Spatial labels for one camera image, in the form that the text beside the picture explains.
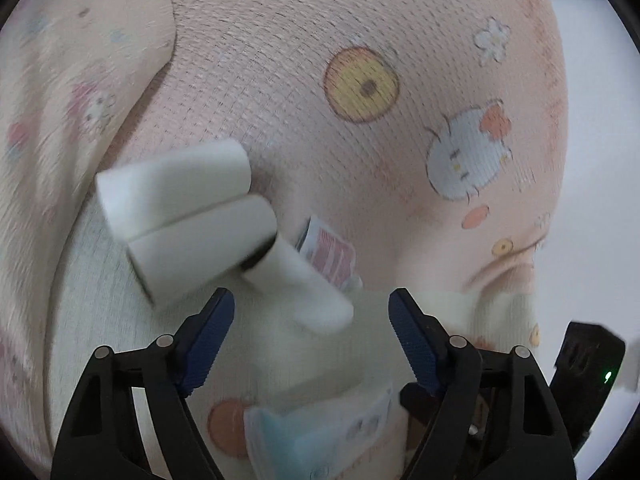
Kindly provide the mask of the pink cartoon print pillow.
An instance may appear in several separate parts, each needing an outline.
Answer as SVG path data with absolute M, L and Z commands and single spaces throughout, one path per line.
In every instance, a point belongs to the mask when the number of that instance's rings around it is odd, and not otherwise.
M 39 478 L 56 267 L 101 159 L 168 63 L 171 0 L 20 0 L 1 29 L 1 430 Z

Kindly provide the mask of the white paper roll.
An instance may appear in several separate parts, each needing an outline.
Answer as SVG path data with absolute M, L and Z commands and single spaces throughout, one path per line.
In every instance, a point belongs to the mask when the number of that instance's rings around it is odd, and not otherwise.
M 246 194 L 251 180 L 247 152 L 227 139 L 101 171 L 96 192 L 114 239 L 129 242 Z
M 128 257 L 150 303 L 165 307 L 239 266 L 277 232 L 270 203 L 247 195 L 134 240 Z
M 354 318 L 354 306 L 280 234 L 241 263 L 242 278 L 276 300 L 305 330 L 331 335 Z

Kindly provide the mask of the pink cartoon print blanket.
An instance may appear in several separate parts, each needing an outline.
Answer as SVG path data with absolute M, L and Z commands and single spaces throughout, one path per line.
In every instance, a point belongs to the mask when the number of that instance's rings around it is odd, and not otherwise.
M 166 70 L 103 169 L 221 138 L 296 244 L 311 216 L 356 250 L 347 330 L 295 326 L 247 281 L 190 400 L 316 400 L 375 370 L 409 377 L 386 315 L 395 288 L 485 349 L 540 341 L 534 257 L 560 195 L 566 83 L 549 0 L 172 0 Z

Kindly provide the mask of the blue white tissue pack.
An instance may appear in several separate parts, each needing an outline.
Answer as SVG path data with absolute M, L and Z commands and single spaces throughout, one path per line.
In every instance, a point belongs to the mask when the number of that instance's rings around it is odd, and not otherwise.
M 391 382 L 370 382 L 291 411 L 254 406 L 243 415 L 245 445 L 258 479 L 333 479 L 382 436 Z

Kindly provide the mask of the white red spout pouch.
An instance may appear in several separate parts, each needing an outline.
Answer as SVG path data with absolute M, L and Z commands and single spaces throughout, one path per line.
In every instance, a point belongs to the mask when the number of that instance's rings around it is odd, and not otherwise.
M 341 292 L 362 287 L 356 273 L 356 250 L 317 216 L 311 216 L 296 244 L 298 252 L 323 278 Z

